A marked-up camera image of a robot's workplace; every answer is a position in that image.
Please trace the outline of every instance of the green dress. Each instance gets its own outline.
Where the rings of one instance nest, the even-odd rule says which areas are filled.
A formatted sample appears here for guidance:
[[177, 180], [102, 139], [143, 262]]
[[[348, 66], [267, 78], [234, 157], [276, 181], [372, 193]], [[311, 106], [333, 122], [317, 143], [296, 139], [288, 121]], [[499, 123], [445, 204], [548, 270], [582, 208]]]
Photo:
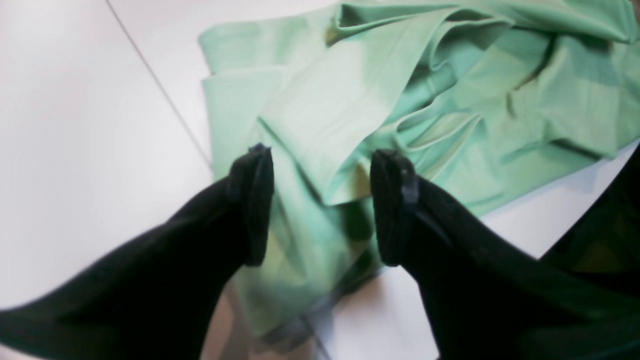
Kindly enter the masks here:
[[255, 334], [380, 267], [374, 150], [482, 215], [640, 137], [639, 38], [627, 0], [362, 1], [208, 29], [216, 178], [273, 148], [267, 256], [235, 276]]

